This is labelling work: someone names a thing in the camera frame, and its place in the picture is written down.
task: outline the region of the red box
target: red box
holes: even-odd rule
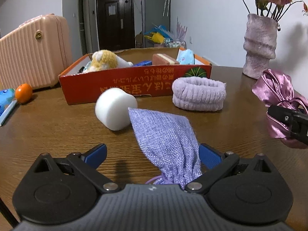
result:
[[[115,53],[126,61],[137,64],[141,61],[152,60],[153,54],[163,53],[177,58],[183,48],[146,48],[127,49]],[[87,54],[69,66],[59,75],[59,81],[68,104],[96,102],[102,92],[109,88],[118,87],[134,96],[165,96],[172,95],[172,83],[187,72],[192,73],[200,67],[210,77],[212,65],[205,59],[195,55],[195,65],[172,66],[140,66],[123,69],[109,69],[98,72],[77,74],[92,58]]]

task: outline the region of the ceramic vase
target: ceramic vase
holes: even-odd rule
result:
[[[248,15],[244,49],[247,51],[243,73],[258,79],[275,59],[277,22],[269,17]]]

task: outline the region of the pink suitcase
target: pink suitcase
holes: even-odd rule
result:
[[[5,89],[16,89],[23,83],[33,89],[53,87],[58,75],[72,63],[64,17],[33,18],[0,39],[0,78]]]

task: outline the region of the wooden table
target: wooden table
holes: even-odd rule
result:
[[[251,92],[255,80],[242,75],[241,69],[213,67],[211,78],[227,83],[221,112],[184,111],[173,105],[170,96],[139,98],[139,108],[186,116],[198,141],[221,152],[233,151],[242,157],[268,155],[293,192],[287,224],[298,231],[308,230],[308,150],[290,149],[269,138],[264,121],[267,109]],[[160,174],[140,151],[132,128],[108,130],[97,120],[94,103],[69,106],[61,88],[35,94],[32,102],[17,107],[0,128],[0,196],[10,210],[15,188],[43,152],[65,157],[105,143],[108,157],[98,170],[115,182],[145,183]],[[0,230],[10,230],[2,216]]]

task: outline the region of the stuffed animal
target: stuffed animal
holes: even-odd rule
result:
[[[101,71],[106,69],[128,68],[132,66],[132,62],[127,62],[123,60],[115,53],[109,50],[100,50],[92,55],[92,62],[90,62],[85,67],[83,73]]]

